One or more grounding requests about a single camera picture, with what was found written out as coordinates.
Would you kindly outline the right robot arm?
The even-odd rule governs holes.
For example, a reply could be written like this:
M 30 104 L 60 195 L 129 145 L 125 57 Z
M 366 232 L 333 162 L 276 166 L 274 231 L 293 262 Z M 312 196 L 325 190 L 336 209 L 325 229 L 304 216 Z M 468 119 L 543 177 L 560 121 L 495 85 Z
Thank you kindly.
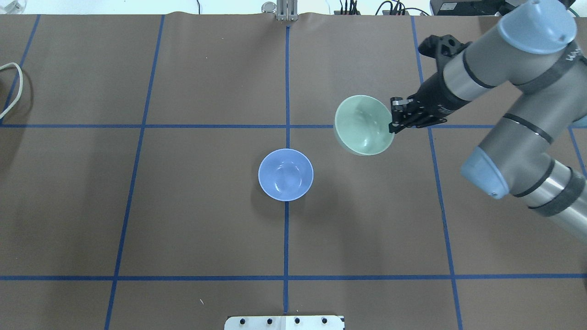
M 437 71 L 415 94 L 391 98 L 391 134 L 446 122 L 509 82 L 521 92 L 462 165 L 461 175 L 495 199 L 512 195 L 585 242 L 586 178 L 547 153 L 570 126 L 586 125 L 586 56 L 575 20 L 557 0 L 528 0 L 474 42 L 428 36 L 420 55 Z

